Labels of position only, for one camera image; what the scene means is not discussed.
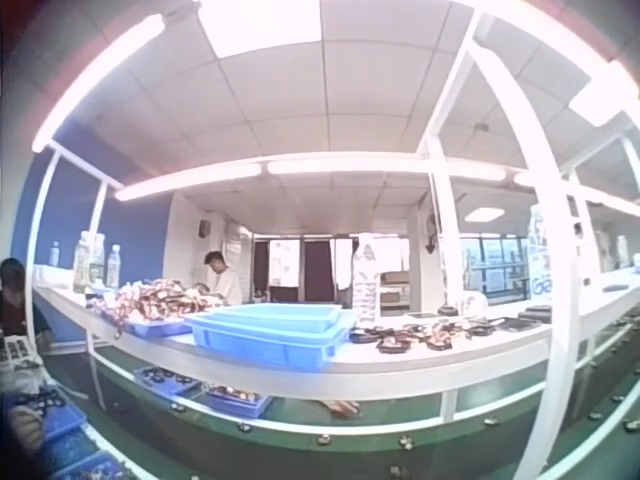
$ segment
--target white bottle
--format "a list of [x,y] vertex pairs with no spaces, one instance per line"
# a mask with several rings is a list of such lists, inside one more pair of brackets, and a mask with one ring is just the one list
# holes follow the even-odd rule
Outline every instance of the white bottle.
[[380,319],[380,274],[373,250],[373,236],[360,235],[353,256],[353,312],[358,322]]
[[89,285],[91,242],[89,232],[82,232],[73,256],[73,291],[85,293]]
[[553,284],[551,258],[547,246],[547,234],[539,205],[531,207],[529,234],[527,236],[527,262],[529,264],[529,293],[531,300],[540,305],[551,303]]
[[60,244],[58,242],[53,242],[53,246],[51,247],[51,251],[49,252],[49,265],[52,267],[57,267],[60,263]]
[[629,258],[627,237],[618,235],[616,238],[616,247],[618,250],[618,268],[629,268],[631,266],[631,259]]
[[89,263],[89,283],[94,287],[104,285],[104,235],[95,236]]
[[107,288],[120,287],[120,245],[111,248],[111,254],[107,261]]

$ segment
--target white wall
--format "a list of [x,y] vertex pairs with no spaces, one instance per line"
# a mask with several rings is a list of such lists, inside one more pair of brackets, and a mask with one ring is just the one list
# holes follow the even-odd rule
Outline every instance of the white wall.
[[[201,220],[211,222],[211,234],[198,236]],[[184,285],[214,283],[211,269],[203,263],[211,250],[222,250],[226,238],[226,220],[219,213],[207,213],[182,195],[175,195],[169,212],[164,249],[163,277],[180,280]]]

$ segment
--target stacked blue trays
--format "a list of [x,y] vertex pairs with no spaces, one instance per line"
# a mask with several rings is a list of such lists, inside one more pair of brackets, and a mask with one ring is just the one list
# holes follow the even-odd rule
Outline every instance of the stacked blue trays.
[[258,364],[321,370],[354,324],[336,305],[263,303],[188,315],[196,345]]
[[[109,313],[102,312],[101,316],[103,320],[114,323],[113,317]],[[191,327],[181,318],[169,318],[166,320],[158,320],[157,322],[135,322],[127,320],[124,328],[127,332],[141,338],[173,337],[191,333]]]
[[42,416],[45,443],[60,438],[87,421],[84,412],[52,387],[42,387],[40,393],[34,395],[7,393],[4,401],[6,407],[25,405]]
[[206,403],[212,409],[240,418],[259,418],[273,400],[271,397],[258,396],[255,401],[243,400],[225,395],[215,390],[207,392]]
[[105,452],[98,452],[84,460],[60,470],[51,476],[51,480],[76,480],[89,478],[93,474],[96,478],[119,478],[126,469],[113,456]]
[[182,395],[200,383],[160,367],[138,368],[133,375],[145,387],[165,397]]

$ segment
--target ceiling light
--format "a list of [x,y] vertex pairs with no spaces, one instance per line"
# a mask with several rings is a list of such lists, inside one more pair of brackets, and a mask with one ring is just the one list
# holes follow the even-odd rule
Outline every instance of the ceiling light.
[[156,193],[168,192],[180,188],[204,185],[207,183],[238,180],[255,177],[262,173],[262,167],[256,163],[245,165],[208,165],[192,168],[125,187],[116,193],[118,200],[126,201],[146,197]]
[[109,72],[125,61],[164,30],[162,15],[147,17],[130,28],[98,55],[74,80],[55,104],[42,126],[38,130],[31,149],[40,153],[53,138],[60,125],[69,116],[80,101]]
[[452,177],[464,177],[489,182],[501,182],[507,178],[503,168],[484,165],[480,162],[448,162],[447,172]]
[[638,85],[619,62],[611,62],[569,102],[569,108],[601,127],[638,97]]
[[422,173],[430,171],[429,162],[398,158],[309,158],[304,160],[281,160],[267,165],[269,173],[288,175],[292,173],[338,173],[338,172],[389,172]]
[[218,58],[322,39],[320,0],[194,1]]
[[516,176],[513,177],[513,181],[521,187],[533,188],[533,178],[531,178],[531,174],[529,172],[520,172],[516,174]]
[[501,208],[488,208],[481,207],[475,209],[469,215],[464,218],[465,222],[469,223],[488,223],[494,221],[496,218],[504,215],[504,210]]

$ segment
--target worker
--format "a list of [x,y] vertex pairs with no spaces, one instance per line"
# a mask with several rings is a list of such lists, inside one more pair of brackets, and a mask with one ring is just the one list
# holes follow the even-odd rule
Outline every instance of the worker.
[[222,299],[225,306],[242,303],[242,287],[237,272],[227,265],[222,252],[209,252],[204,257],[204,264],[209,265],[216,274],[213,295]]
[[[19,260],[7,258],[0,263],[0,325],[5,337],[27,335],[27,314],[24,305],[24,267]],[[36,346],[47,350],[53,340],[51,329],[40,309],[33,305],[33,326]]]

